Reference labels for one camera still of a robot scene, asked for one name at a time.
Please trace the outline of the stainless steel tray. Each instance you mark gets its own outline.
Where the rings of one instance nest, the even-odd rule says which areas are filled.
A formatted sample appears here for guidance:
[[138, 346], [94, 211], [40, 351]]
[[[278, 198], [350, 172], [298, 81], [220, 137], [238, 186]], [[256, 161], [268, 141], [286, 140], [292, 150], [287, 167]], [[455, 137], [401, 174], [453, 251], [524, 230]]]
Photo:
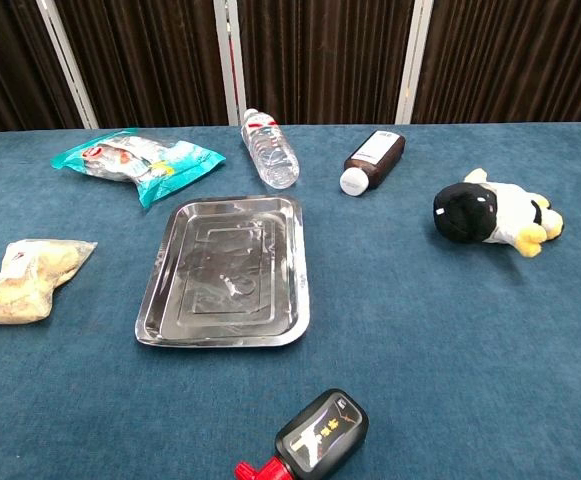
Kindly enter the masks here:
[[276, 347], [299, 339], [309, 323], [297, 199], [195, 199], [172, 212], [136, 319], [138, 342]]

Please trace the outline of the clear bag of pastries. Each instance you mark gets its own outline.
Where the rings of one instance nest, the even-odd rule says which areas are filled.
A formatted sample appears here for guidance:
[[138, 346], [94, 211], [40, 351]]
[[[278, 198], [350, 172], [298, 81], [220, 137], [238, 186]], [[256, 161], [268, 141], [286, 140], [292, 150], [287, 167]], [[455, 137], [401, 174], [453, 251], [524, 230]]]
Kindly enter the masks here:
[[47, 318], [56, 288], [74, 277], [95, 242], [22, 239], [8, 244], [0, 270], [0, 325]]

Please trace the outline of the clear plastic water bottle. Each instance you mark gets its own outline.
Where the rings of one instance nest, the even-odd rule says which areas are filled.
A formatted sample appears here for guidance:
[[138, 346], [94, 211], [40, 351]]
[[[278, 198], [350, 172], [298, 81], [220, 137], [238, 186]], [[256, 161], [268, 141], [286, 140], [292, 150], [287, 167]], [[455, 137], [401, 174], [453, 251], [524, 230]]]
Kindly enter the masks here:
[[247, 109], [241, 135], [265, 184], [283, 190], [298, 180], [300, 167], [296, 154], [271, 115], [254, 108]]

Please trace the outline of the brown bottle with white cap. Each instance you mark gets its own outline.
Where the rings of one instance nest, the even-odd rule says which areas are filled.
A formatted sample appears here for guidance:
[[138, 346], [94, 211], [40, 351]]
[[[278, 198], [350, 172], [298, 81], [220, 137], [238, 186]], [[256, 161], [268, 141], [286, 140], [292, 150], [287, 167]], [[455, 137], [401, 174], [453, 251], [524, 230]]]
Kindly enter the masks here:
[[360, 196], [376, 189], [400, 161], [405, 150], [403, 135], [385, 130], [374, 131], [344, 162], [341, 190]]

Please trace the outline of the blue tablecloth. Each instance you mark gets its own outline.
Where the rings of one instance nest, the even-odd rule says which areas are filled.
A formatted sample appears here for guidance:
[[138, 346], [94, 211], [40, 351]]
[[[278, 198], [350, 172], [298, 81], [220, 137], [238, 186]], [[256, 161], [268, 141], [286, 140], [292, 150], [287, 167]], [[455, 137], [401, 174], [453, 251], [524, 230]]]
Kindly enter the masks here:
[[[326, 389], [367, 412], [333, 480], [581, 480], [581, 123], [410, 125], [382, 185], [343, 194], [369, 125], [288, 126], [311, 322], [271, 349], [138, 343], [167, 220], [265, 192], [236, 127], [158, 129], [225, 157], [143, 209], [133, 185], [56, 170], [90, 130], [0, 133], [0, 264], [23, 238], [97, 244], [49, 318], [0, 327], [0, 480], [233, 480]], [[546, 197], [561, 236], [526, 258], [443, 237], [433, 200], [482, 168]]]

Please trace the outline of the teal snack bag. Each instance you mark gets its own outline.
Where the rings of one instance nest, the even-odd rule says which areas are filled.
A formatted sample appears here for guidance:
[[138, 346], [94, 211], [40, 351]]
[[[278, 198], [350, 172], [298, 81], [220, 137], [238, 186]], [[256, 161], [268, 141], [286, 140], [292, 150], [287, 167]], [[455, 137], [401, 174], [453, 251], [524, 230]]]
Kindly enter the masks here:
[[55, 169], [136, 185], [144, 208], [209, 174], [225, 161], [213, 150], [177, 140], [160, 142], [135, 129], [108, 133], [55, 156]]

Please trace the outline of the dark brown pleated curtain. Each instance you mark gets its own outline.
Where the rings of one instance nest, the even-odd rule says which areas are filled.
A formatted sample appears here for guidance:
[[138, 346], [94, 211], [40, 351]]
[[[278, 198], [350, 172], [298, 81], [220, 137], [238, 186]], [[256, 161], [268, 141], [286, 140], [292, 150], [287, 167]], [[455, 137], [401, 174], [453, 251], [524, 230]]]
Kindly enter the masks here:
[[[102, 128], [228, 121], [212, 0], [49, 0]], [[236, 0], [246, 103], [396, 119], [415, 0]], [[433, 0], [412, 121], [581, 121], [581, 0]], [[37, 0], [0, 0], [0, 132], [82, 126]]]

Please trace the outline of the black bottle with red cap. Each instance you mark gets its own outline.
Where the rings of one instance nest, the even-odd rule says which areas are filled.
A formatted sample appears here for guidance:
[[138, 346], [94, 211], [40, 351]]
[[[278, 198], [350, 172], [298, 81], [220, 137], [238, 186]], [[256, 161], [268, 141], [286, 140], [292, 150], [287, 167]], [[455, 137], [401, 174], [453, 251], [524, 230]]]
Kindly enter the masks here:
[[261, 468], [235, 467], [236, 480], [323, 480], [340, 467], [366, 438], [369, 419], [345, 391], [321, 393], [275, 437], [275, 454]]

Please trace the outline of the black white yellow plush toy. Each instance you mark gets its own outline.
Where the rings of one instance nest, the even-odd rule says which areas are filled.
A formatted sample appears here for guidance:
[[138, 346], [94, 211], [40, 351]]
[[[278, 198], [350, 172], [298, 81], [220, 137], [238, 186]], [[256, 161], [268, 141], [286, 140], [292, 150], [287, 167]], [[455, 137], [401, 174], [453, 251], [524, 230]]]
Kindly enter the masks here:
[[433, 200], [437, 231], [456, 243], [506, 244], [526, 258], [561, 236], [562, 215], [543, 195], [493, 182], [482, 168], [439, 191]]

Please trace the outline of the white partition frame post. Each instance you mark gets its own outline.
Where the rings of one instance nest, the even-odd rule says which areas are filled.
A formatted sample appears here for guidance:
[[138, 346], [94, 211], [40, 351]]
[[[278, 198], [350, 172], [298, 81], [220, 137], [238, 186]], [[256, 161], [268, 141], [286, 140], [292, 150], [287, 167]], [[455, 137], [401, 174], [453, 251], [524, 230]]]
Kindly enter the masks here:
[[414, 0], [395, 125], [406, 125], [412, 122], [434, 3], [435, 0]]
[[35, 0], [76, 109], [86, 129], [98, 129], [90, 96], [71, 47], [55, 0]]
[[242, 123], [247, 109], [237, 0], [213, 0], [228, 123]]

